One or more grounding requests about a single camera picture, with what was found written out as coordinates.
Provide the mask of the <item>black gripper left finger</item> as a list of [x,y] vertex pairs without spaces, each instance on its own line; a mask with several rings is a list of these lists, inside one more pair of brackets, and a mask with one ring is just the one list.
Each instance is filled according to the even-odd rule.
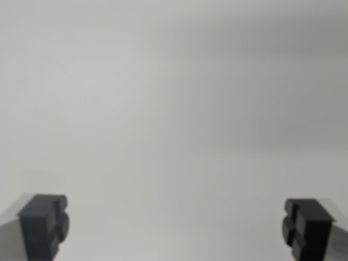
[[26,193],[1,212],[1,260],[54,260],[69,233],[68,199]]

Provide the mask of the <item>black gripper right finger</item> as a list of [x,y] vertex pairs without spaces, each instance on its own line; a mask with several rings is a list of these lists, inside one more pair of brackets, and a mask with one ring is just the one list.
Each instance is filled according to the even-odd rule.
[[347,214],[325,198],[288,198],[282,237],[294,260],[347,260]]

